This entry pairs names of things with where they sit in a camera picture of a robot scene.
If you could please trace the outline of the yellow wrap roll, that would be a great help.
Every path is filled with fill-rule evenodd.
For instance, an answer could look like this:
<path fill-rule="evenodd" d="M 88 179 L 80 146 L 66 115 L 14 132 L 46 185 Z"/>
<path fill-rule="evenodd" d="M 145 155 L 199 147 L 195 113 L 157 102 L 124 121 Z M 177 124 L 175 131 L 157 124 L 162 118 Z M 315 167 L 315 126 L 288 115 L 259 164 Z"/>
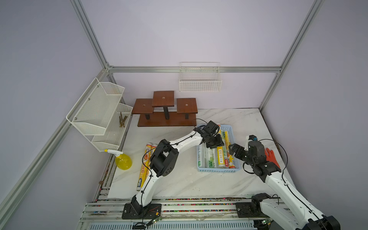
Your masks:
<path fill-rule="evenodd" d="M 225 137 L 225 144 L 226 144 L 226 149 L 227 149 L 227 156 L 228 156 L 228 160 L 229 160 L 229 168 L 230 169 L 235 169 L 235 165 L 234 165 L 234 157 L 232 155 L 230 155 L 230 139 L 229 139 L 229 132 L 228 131 L 224 131 L 224 137 Z"/>
<path fill-rule="evenodd" d="M 146 177 L 148 175 L 148 166 L 149 166 L 149 161 L 150 161 L 150 151 L 152 149 L 153 144 L 152 143 L 147 143 L 146 147 L 145 147 L 145 151 L 144 151 L 144 156 L 142 157 L 142 166 L 140 169 L 140 175 L 139 175 L 139 179 L 138 179 L 138 184 L 137 184 L 137 191 L 140 191 L 144 185 L 144 182 L 146 180 Z"/>
<path fill-rule="evenodd" d="M 225 168 L 226 162 L 225 162 L 225 155 L 223 152 L 223 147 L 217 147 L 217 156 L 218 156 L 218 167 Z"/>
<path fill-rule="evenodd" d="M 151 156 L 155 151 L 155 148 L 157 147 L 157 144 L 152 144 L 152 143 L 147 143 L 146 145 L 146 149 L 145 149 L 145 155 L 143 158 L 143 163 L 144 163 L 144 169 L 146 170 L 146 174 L 145 174 L 145 181 L 148 180 L 149 178 L 149 174 L 150 174 L 150 162 L 151 162 Z"/>

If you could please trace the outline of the light blue plastic basket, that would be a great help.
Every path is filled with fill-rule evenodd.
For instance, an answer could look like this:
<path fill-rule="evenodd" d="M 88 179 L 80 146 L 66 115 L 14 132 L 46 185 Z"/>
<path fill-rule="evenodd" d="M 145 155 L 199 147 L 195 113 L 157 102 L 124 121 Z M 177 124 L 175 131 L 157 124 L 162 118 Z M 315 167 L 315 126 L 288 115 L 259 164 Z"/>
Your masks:
<path fill-rule="evenodd" d="M 230 125 L 220 125 L 220 129 L 222 131 L 228 131 L 229 132 L 229 139 L 230 139 L 230 142 L 231 144 L 234 144 L 235 143 L 235 139 L 234 139 L 234 134 L 233 134 L 233 130 L 232 130 L 232 126 Z M 215 155 L 215 165 L 216 167 L 215 168 L 207 168 L 207 167 L 204 167 L 204 168 L 199 168 L 198 167 L 198 161 L 197 161 L 197 169 L 199 172 L 209 172 L 209 173 L 213 173 L 213 172 L 218 172 L 218 173 L 235 173 L 237 171 L 240 170 L 241 166 L 240 166 L 240 161 L 238 159 L 234 159 L 234 165 L 235 165 L 235 169 L 230 169 L 230 168 L 219 168 L 217 166 L 217 163 L 218 163 L 218 156 L 217 156 L 217 153 L 215 153 L 215 149 L 213 149 L 213 153 Z"/>

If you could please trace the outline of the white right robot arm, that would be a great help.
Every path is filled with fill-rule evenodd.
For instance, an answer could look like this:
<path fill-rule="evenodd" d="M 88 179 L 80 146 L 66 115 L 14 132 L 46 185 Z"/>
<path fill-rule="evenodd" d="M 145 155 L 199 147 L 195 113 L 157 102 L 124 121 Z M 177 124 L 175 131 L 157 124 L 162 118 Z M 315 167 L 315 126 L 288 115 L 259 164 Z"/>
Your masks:
<path fill-rule="evenodd" d="M 260 193 L 252 196 L 251 203 L 237 204 L 238 215 L 259 216 L 264 214 L 285 230 L 339 230 L 338 220 L 326 216 L 313 206 L 289 181 L 283 171 L 265 154 L 263 144 L 248 140 L 247 147 L 229 146 L 230 155 L 251 166 L 253 173 L 281 198 L 289 208 L 284 210 L 273 198 Z"/>

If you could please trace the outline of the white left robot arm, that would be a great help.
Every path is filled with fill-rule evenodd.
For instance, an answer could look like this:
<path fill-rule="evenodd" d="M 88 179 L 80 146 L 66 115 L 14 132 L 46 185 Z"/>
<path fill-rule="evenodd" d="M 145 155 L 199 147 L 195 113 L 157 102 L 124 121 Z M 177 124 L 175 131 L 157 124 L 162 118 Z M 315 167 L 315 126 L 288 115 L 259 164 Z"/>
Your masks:
<path fill-rule="evenodd" d="M 151 151 L 149 178 L 140 191 L 132 197 L 131 205 L 134 210 L 141 213 L 151 203 L 157 181 L 172 172 L 181 152 L 203 143 L 210 149 L 224 146 L 219 131 L 220 126 L 210 121 L 205 125 L 194 127 L 193 131 L 177 140 L 162 139 Z"/>

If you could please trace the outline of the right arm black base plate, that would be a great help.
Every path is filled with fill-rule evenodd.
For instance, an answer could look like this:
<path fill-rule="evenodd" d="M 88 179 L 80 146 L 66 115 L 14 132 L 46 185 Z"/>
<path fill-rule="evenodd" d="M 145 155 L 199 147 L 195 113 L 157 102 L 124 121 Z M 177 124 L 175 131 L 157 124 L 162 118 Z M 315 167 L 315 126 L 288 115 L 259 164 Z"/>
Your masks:
<path fill-rule="evenodd" d="M 235 203 L 237 215 L 239 218 L 261 218 L 266 215 L 261 211 L 260 203 L 265 199 L 272 197 L 266 193 L 253 195 L 250 202 Z"/>

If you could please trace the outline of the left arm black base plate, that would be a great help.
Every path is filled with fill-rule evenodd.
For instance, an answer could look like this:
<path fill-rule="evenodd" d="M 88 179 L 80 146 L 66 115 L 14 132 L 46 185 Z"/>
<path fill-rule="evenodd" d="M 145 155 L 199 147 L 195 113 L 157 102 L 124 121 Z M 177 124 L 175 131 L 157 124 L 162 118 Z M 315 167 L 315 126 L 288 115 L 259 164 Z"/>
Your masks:
<path fill-rule="evenodd" d="M 134 208 L 131 203 L 124 205 L 121 218 L 127 219 L 155 219 L 159 217 L 162 210 L 162 204 L 148 204 L 145 207 Z"/>

